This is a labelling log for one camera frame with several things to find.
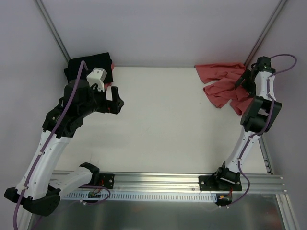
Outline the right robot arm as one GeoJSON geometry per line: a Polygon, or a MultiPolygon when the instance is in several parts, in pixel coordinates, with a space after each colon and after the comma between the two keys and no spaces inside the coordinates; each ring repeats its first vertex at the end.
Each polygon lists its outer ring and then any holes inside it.
{"type": "Polygon", "coordinates": [[[240,176],[244,160],[254,143],[268,132],[282,107],[273,92],[275,73],[271,58],[262,56],[235,83],[236,88],[242,86],[247,90],[252,101],[241,117],[242,131],[231,155],[204,182],[210,189],[242,190],[240,176]]]}

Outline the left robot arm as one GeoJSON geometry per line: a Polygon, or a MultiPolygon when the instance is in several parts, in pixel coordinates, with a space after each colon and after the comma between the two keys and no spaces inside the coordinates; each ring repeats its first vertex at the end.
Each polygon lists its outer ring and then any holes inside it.
{"type": "Polygon", "coordinates": [[[116,86],[111,87],[111,95],[109,100],[97,84],[71,80],[58,105],[46,115],[38,148],[25,176],[16,187],[6,189],[4,197],[19,203],[32,214],[47,217],[66,194],[84,185],[98,186],[99,168],[88,162],[82,163],[62,181],[51,182],[50,178],[84,118],[94,112],[117,115],[121,111],[124,101],[116,86]]]}

